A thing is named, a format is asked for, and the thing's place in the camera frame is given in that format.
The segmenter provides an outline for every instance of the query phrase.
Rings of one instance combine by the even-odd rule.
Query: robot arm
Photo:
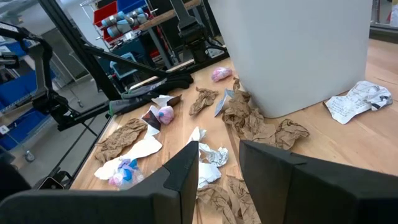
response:
[[[32,34],[25,28],[13,26],[4,22],[0,22],[0,35],[17,40],[24,52],[29,54],[32,59],[34,59],[37,77],[36,94],[44,91],[51,91],[52,83],[50,75],[50,59],[52,57],[52,47],[50,44],[47,43],[43,38]],[[23,41],[24,39],[34,40],[39,44],[28,48]],[[18,58],[16,55],[11,56],[10,54],[3,53],[0,56],[0,65],[13,66],[16,68],[19,65],[17,61]]]

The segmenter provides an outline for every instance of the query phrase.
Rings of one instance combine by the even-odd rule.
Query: crumpled brown paper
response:
[[[244,181],[228,176],[228,187],[232,194],[219,185],[209,184],[198,190],[198,199],[221,212],[223,224],[261,224]]]
[[[234,79],[234,96],[229,100],[229,108],[223,113],[222,119],[232,126],[241,139],[290,149],[296,139],[310,135],[303,126],[289,119],[283,120],[278,129],[273,124],[266,124],[259,109],[252,109],[248,105],[250,94],[239,90],[239,79]]]
[[[240,214],[243,217],[244,224],[261,224],[259,214],[244,181],[228,176],[228,186],[239,200]]]
[[[223,224],[236,224],[228,192],[215,184],[208,184],[197,192],[198,199],[223,214]]]
[[[123,148],[131,145],[146,127],[147,125],[139,119],[130,119],[123,127],[118,128],[104,141],[97,144],[99,149],[95,158],[104,163],[116,158]]]
[[[241,84],[240,84],[240,79],[234,77],[234,85],[233,85],[233,90],[236,91],[240,89]]]
[[[195,115],[199,113],[203,108],[210,106],[214,103],[214,99],[218,95],[218,91],[209,90],[206,88],[198,88],[199,92],[198,99],[191,105],[189,115]]]
[[[290,149],[296,139],[306,138],[310,135],[307,129],[290,119],[283,120],[275,133],[276,147]]]

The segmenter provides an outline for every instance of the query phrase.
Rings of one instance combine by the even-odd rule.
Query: crumpled paper ball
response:
[[[159,120],[163,124],[170,124],[174,119],[174,110],[171,106],[164,106],[159,110]]]
[[[232,75],[232,69],[219,67],[213,71],[213,74],[211,74],[211,79],[213,82],[218,82],[230,75]]]

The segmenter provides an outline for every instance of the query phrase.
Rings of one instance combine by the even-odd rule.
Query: black cable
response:
[[[88,126],[90,126],[94,119],[96,118],[96,116],[88,123]],[[85,129],[81,132],[81,134],[77,137],[76,141],[69,147],[68,151],[62,156],[62,158],[59,160],[59,162],[57,163],[57,165],[54,167],[54,169],[52,169],[50,175],[54,175],[53,173],[55,172],[55,170],[57,170],[57,168],[60,166],[60,164],[63,162],[63,160],[69,155],[69,152],[75,147],[75,145],[77,144],[77,142],[80,140],[80,138],[84,135],[84,133],[86,132],[87,128],[85,127]]]

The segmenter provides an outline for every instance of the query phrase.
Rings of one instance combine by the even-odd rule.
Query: floor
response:
[[[87,110],[107,100],[103,92],[97,92],[95,82],[91,81],[90,77],[73,83],[70,85],[70,88],[72,88],[72,91],[84,104],[83,108],[78,106],[77,98],[68,87],[63,88],[59,93],[68,99],[72,108],[78,111]],[[99,133],[106,122],[105,113],[100,114],[94,119],[90,128],[94,132]],[[25,177],[28,183],[34,185],[50,173],[84,129],[83,125],[78,124],[60,132],[57,129],[57,123],[50,117],[44,128],[23,144],[24,149],[18,147],[12,150],[12,154],[16,156],[13,164],[18,166],[19,172]],[[88,130],[85,131],[75,147],[60,164],[61,169],[73,174],[94,140],[95,136]],[[24,159],[23,153],[25,150],[33,153],[35,161],[27,162]]]

